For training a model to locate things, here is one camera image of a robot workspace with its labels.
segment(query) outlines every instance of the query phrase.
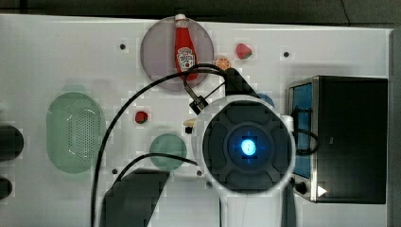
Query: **round plate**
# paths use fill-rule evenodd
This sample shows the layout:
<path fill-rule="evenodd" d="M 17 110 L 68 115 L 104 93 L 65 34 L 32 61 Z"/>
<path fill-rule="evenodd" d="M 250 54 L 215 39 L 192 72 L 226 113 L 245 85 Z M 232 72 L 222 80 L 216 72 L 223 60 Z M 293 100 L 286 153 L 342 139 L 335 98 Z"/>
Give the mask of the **round plate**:
<path fill-rule="evenodd" d="M 206 30 L 193 20 L 188 21 L 189 34 L 198 57 L 198 63 L 212 63 L 214 49 Z M 167 17 L 153 25 L 141 45 L 141 63 L 148 77 L 154 81 L 177 73 L 174 60 L 175 24 L 174 17 Z M 198 74 L 188 81 L 195 87 L 205 80 L 207 74 Z M 174 92 L 184 91 L 183 80 L 170 79 L 159 86 Z"/>
<path fill-rule="evenodd" d="M 150 145 L 150 153 L 164 153 L 186 158 L 185 142 L 177 135 L 167 133 L 158 136 Z M 150 157 L 151 162 L 165 171 L 172 171 L 181 166 L 183 161 L 166 157 Z"/>

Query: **bottle label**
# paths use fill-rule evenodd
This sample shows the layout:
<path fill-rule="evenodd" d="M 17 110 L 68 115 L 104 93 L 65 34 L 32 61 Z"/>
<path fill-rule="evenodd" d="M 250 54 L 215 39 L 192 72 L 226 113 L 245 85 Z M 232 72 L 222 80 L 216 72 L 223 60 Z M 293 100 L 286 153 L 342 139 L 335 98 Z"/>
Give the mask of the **bottle label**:
<path fill-rule="evenodd" d="M 188 27 L 188 21 L 178 20 L 176 21 L 176 27 Z"/>
<path fill-rule="evenodd" d="M 195 56 L 188 47 L 178 49 L 177 59 L 181 71 L 186 71 L 195 64 Z"/>

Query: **green round dish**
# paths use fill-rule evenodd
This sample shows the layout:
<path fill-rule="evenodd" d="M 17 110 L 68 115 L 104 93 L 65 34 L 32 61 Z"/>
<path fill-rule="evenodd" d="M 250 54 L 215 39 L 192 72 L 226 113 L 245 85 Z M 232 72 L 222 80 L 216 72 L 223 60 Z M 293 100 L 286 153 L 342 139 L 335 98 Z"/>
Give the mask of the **green round dish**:
<path fill-rule="evenodd" d="M 186 157 L 185 142 L 175 134 L 166 133 L 158 136 L 150 145 L 150 153 L 165 153 Z M 166 157 L 150 157 L 151 162 L 165 171 L 172 171 L 183 164 L 183 161 L 170 159 Z"/>
<path fill-rule="evenodd" d="M 59 96 L 47 112 L 47 154 L 61 171 L 84 172 L 96 161 L 104 131 L 104 114 L 95 101 L 78 92 Z"/>

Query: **bottle cap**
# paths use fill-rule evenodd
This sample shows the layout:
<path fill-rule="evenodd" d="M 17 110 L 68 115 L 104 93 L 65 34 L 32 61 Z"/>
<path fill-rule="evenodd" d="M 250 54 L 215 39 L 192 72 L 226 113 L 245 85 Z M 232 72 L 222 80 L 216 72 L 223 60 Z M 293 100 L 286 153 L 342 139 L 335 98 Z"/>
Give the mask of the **bottle cap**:
<path fill-rule="evenodd" d="M 186 19 L 186 17 L 185 17 L 185 15 L 183 15 L 183 14 L 177 14 L 176 15 L 176 21 L 178 21 L 178 20 L 185 20 Z"/>

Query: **black box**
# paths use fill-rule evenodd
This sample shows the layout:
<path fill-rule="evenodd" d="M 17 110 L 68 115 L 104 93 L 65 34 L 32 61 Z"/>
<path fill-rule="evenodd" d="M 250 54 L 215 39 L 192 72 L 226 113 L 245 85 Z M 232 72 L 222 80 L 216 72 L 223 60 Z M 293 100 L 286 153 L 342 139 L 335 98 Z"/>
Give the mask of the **black box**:
<path fill-rule="evenodd" d="M 318 136 L 315 152 L 296 157 L 294 192 L 315 202 L 386 203 L 388 80 L 317 76 L 294 82 L 287 114 L 294 110 L 294 128 Z M 310 136 L 294 135 L 297 148 L 316 146 Z"/>

